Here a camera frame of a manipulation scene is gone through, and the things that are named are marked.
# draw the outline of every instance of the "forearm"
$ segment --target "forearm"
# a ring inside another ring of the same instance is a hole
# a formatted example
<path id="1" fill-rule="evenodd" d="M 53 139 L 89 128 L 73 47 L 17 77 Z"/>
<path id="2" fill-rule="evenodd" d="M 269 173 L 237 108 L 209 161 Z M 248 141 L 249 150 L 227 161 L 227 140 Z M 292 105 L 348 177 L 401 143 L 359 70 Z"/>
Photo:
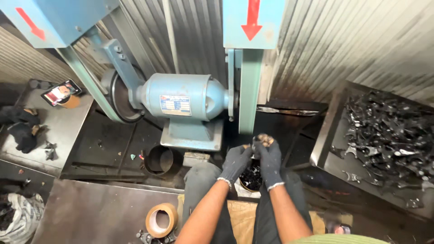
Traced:
<path id="1" fill-rule="evenodd" d="M 286 192 L 285 186 L 279 185 L 271 189 L 270 199 L 282 243 L 312 235 L 311 230 Z"/>
<path id="2" fill-rule="evenodd" d="M 222 180 L 211 187 L 184 224 L 176 244 L 211 242 L 228 191 L 229 185 Z"/>

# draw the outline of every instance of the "sanding wheel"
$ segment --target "sanding wheel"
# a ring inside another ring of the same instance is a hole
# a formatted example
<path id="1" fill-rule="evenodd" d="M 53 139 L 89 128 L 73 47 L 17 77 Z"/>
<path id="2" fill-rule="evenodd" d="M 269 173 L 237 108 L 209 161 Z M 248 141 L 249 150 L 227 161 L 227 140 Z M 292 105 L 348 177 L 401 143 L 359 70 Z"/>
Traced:
<path id="1" fill-rule="evenodd" d="M 145 79 L 139 69 L 135 68 L 135 70 L 139 78 Z M 128 99 L 127 86 L 124 84 L 116 70 L 107 70 L 101 79 L 101 84 L 107 88 L 108 94 L 106 95 L 106 98 L 123 122 L 136 123 L 143 118 L 143 110 L 134 109 L 131 106 Z"/>

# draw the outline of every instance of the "bolt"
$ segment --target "bolt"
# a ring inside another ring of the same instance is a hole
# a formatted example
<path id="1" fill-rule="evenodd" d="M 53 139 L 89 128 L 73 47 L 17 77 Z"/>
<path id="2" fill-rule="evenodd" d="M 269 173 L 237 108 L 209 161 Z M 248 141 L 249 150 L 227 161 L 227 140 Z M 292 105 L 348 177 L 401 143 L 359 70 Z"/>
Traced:
<path id="1" fill-rule="evenodd" d="M 115 52 L 120 53 L 122 52 L 122 48 L 120 46 L 115 46 L 113 47 L 113 49 L 115 50 Z"/>

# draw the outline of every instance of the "knee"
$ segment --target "knee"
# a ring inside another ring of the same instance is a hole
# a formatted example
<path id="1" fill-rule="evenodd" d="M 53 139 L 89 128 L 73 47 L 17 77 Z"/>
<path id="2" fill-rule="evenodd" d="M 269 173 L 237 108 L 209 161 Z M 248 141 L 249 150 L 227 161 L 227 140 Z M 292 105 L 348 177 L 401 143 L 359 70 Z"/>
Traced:
<path id="1" fill-rule="evenodd" d="M 205 182 L 215 182 L 218 176 L 221 174 L 221 170 L 211 163 L 201 163 L 193 166 L 185 175 L 184 181 L 194 181 L 195 184 Z"/>
<path id="2" fill-rule="evenodd" d="M 282 180 L 287 185 L 299 185 L 299 184 L 301 184 L 301 180 L 300 180 L 299 175 L 293 171 L 284 169 L 281 171 L 280 176 L 282 177 Z"/>

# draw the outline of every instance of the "green sleeve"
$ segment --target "green sleeve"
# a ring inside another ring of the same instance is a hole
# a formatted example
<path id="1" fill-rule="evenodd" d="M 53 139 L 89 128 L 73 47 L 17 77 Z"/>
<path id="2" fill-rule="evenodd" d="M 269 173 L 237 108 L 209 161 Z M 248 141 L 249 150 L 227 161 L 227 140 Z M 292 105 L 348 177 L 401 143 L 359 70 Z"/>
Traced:
<path id="1" fill-rule="evenodd" d="M 322 234 L 301 238 L 287 244 L 387 244 L 385 241 L 354 234 Z"/>

